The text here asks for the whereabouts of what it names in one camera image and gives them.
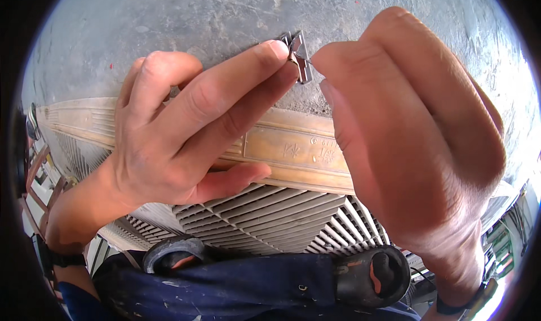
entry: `metal bracket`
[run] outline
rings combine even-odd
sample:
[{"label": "metal bracket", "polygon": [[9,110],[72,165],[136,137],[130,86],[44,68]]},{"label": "metal bracket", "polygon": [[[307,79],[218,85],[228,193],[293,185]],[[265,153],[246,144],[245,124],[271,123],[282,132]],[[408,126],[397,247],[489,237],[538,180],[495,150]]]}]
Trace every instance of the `metal bracket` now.
[{"label": "metal bracket", "polygon": [[308,52],[302,30],[294,36],[291,35],[291,32],[286,32],[280,36],[280,40],[289,47],[289,60],[299,67],[299,79],[297,82],[304,85],[312,81],[312,70],[308,62],[303,58],[308,57]]}]

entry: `person's left hand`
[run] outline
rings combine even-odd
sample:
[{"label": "person's left hand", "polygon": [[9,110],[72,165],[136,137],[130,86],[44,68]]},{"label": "person's left hand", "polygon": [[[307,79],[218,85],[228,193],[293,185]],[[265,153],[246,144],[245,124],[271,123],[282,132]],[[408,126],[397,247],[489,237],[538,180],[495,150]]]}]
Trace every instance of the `person's left hand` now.
[{"label": "person's left hand", "polygon": [[[132,209],[203,203],[269,176],[264,163],[207,171],[293,86],[297,68],[287,56],[285,44],[268,41],[205,72],[182,52],[137,59],[117,101],[116,147],[103,165],[119,200]],[[165,105],[175,85],[181,91]]]}]

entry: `dark blue pants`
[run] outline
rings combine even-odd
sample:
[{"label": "dark blue pants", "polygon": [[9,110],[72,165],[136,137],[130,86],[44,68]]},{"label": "dark blue pants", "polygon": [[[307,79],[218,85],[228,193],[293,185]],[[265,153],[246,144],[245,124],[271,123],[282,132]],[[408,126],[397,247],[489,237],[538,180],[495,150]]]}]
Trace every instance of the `dark blue pants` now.
[{"label": "dark blue pants", "polygon": [[[130,253],[141,262],[144,252]],[[134,269],[124,254],[117,254],[100,266],[93,280],[103,304],[136,320],[418,319],[411,318],[403,304],[403,311],[394,306],[385,316],[379,314],[388,309],[340,306],[333,271],[328,255],[281,254],[228,260],[163,277]]]}]

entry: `hand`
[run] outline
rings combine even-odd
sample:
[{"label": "hand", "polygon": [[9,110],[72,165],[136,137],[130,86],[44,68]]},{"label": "hand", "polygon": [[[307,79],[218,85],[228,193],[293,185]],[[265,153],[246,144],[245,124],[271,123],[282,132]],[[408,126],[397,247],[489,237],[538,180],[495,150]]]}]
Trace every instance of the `hand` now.
[{"label": "hand", "polygon": [[[264,163],[207,171],[293,86],[297,70],[287,56],[286,45],[268,41],[205,72],[181,52],[137,59],[118,97],[116,147],[104,166],[118,197],[134,208],[203,203],[269,176]],[[175,85],[181,91],[165,105]]]},{"label": "hand", "polygon": [[462,257],[478,267],[480,217],[505,167],[502,120],[454,54],[394,7],[312,62],[355,193],[391,239],[435,272],[455,255],[459,270]]}]

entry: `wristwatch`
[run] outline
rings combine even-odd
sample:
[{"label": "wristwatch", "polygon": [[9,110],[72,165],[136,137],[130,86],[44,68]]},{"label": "wristwatch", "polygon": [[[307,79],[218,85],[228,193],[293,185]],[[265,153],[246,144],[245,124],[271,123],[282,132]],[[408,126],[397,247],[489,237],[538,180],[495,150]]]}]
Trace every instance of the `wristwatch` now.
[{"label": "wristwatch", "polygon": [[49,260],[51,264],[66,268],[68,266],[86,266],[85,256],[83,254],[62,255],[49,250]]},{"label": "wristwatch", "polygon": [[83,254],[63,255],[58,254],[47,247],[45,241],[39,235],[32,236],[34,250],[45,276],[52,279],[52,266],[57,265],[63,268],[68,266],[86,266],[87,262]]},{"label": "wristwatch", "polygon": [[453,307],[445,304],[438,295],[436,300],[436,311],[438,314],[455,315],[469,310],[464,317],[466,320],[472,319],[475,314],[481,310],[481,308],[483,308],[484,305],[492,298],[497,288],[498,283],[496,282],[495,278],[490,278],[488,282],[482,282],[473,298],[468,303],[460,307]]}]

